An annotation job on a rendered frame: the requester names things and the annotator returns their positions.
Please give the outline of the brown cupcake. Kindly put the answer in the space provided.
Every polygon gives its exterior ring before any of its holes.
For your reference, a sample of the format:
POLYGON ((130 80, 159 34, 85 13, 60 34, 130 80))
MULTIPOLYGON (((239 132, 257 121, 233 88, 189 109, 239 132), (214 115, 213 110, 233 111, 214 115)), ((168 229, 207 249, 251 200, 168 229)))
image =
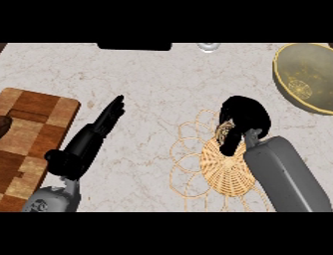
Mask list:
POLYGON ((224 121, 217 127, 214 131, 214 138, 219 144, 223 144, 227 132, 233 129, 235 124, 232 121, 224 121))

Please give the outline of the black appliance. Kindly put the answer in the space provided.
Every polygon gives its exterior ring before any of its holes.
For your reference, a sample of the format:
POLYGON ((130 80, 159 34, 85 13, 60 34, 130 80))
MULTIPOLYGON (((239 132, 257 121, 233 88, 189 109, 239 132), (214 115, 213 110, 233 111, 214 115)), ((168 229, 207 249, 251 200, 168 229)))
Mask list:
POLYGON ((97 43, 100 49, 106 50, 137 50, 137 51, 168 51, 171 43, 97 43))

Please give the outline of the woven wicker placemat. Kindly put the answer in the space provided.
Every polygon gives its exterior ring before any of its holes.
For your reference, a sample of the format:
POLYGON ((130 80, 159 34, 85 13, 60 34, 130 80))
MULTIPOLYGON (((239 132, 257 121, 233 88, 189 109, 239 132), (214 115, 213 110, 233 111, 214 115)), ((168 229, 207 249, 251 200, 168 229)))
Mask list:
POLYGON ((168 188, 183 200, 183 211, 208 211, 214 207, 220 212, 273 212, 244 162, 244 141, 233 156, 219 151, 217 116, 219 112, 201 110, 193 120, 177 126, 176 141, 168 148, 168 188))

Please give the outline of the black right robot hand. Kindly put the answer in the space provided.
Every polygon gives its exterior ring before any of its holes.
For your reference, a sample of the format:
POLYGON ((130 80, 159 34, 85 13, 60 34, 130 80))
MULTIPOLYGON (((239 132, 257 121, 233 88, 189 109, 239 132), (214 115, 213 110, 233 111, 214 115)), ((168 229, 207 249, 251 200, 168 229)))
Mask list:
POLYGON ((224 156, 232 156, 241 137, 250 129, 258 129, 258 138, 264 138, 270 128, 270 118, 260 102, 244 96, 230 96, 222 103, 219 123, 232 121, 233 128, 227 131, 219 151, 224 156))

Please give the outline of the yellow bowl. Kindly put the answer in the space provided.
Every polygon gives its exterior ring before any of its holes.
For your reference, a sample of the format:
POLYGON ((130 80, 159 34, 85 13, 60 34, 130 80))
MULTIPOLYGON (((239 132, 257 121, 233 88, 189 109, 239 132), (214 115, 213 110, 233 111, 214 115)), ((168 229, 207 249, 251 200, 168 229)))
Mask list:
POLYGON ((316 43, 284 45, 272 59, 272 80, 294 107, 333 116, 333 48, 316 43))

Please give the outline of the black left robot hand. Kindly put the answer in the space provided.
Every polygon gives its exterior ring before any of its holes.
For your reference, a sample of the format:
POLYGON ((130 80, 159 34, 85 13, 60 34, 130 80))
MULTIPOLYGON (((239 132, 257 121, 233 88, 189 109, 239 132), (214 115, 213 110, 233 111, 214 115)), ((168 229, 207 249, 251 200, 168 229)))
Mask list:
POLYGON ((69 180, 84 175, 117 121, 124 114, 124 96, 111 101, 96 120, 77 132, 63 150, 50 149, 44 154, 47 171, 69 180))

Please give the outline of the clear glass object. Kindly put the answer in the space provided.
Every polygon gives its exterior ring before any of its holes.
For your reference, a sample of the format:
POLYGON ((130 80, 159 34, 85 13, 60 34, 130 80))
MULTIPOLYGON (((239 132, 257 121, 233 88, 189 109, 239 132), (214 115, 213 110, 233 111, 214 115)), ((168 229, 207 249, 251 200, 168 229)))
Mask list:
POLYGON ((219 48, 220 44, 219 43, 198 43, 196 46, 205 53, 210 53, 219 48))

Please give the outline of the checkered wooden cutting board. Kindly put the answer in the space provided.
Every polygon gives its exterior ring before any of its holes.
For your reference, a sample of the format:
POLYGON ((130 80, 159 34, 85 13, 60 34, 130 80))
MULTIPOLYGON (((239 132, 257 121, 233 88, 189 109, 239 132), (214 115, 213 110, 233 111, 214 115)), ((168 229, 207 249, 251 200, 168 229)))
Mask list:
POLYGON ((0 116, 12 118, 0 138, 0 211, 19 211, 44 176, 44 153, 60 146, 80 102, 6 88, 0 92, 0 116))

